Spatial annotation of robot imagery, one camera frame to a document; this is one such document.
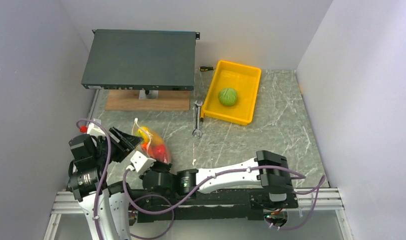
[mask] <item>metal device box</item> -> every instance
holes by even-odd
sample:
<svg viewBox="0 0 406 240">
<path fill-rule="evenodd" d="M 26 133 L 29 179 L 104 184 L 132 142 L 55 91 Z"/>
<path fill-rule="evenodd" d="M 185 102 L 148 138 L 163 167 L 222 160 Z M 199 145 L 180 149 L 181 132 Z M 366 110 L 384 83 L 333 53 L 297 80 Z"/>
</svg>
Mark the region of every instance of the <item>metal device box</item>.
<svg viewBox="0 0 406 240">
<path fill-rule="evenodd" d="M 194 31 L 97 29 L 82 78 L 87 89 L 192 91 Z"/>
</svg>

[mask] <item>marble surface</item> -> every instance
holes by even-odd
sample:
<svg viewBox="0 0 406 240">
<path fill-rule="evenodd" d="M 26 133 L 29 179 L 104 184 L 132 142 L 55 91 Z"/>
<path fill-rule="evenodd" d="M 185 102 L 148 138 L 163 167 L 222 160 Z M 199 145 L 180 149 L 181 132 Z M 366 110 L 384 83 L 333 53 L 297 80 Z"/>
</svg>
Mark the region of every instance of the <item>marble surface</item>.
<svg viewBox="0 0 406 240">
<path fill-rule="evenodd" d="M 290 169 L 307 176 L 294 180 L 294 187 L 316 186 L 325 173 L 294 72 L 263 70 L 253 122 L 240 126 L 206 117 L 201 126 L 203 136 L 198 139 L 191 136 L 194 101 L 205 99 L 213 73 L 196 70 L 189 111 L 105 111 L 108 91 L 101 90 L 98 111 L 93 116 L 105 127 L 117 127 L 126 133 L 131 132 L 134 118 L 138 118 L 140 125 L 150 127 L 164 139 L 172 153 L 173 173 L 237 164 L 256 157 L 258 150 L 268 150 L 286 156 Z M 108 184 L 121 181 L 128 162 L 111 163 Z M 127 180 L 132 188 L 142 188 L 134 173 Z"/>
</svg>

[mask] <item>green vegetable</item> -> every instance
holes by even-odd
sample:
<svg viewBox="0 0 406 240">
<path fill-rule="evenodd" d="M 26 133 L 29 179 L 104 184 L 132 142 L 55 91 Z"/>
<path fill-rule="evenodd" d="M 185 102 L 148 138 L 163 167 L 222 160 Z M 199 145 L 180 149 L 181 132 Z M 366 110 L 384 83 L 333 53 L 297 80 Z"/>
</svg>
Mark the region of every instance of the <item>green vegetable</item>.
<svg viewBox="0 0 406 240">
<path fill-rule="evenodd" d="M 222 89 L 217 95 L 221 104 L 230 107 L 234 106 L 238 100 L 238 93 L 235 89 L 227 87 Z"/>
</svg>

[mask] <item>wooden block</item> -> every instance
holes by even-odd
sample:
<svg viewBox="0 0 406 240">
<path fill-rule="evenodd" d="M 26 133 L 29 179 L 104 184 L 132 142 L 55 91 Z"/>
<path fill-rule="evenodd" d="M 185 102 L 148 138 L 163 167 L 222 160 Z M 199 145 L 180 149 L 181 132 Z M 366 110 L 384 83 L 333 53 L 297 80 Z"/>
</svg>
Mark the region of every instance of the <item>wooden block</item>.
<svg viewBox="0 0 406 240">
<path fill-rule="evenodd" d="M 189 91 L 159 91 L 157 99 L 139 99 L 139 90 L 110 90 L 107 111 L 188 111 Z"/>
</svg>

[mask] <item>metal bracket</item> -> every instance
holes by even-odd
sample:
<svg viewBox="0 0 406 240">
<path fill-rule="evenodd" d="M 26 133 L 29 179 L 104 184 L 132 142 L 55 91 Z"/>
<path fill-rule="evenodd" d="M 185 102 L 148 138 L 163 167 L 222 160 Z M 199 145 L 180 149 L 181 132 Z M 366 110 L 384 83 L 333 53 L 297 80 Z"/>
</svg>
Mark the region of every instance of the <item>metal bracket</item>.
<svg viewBox="0 0 406 240">
<path fill-rule="evenodd" d="M 138 99 L 157 99 L 159 97 L 158 90 L 139 90 Z"/>
</svg>

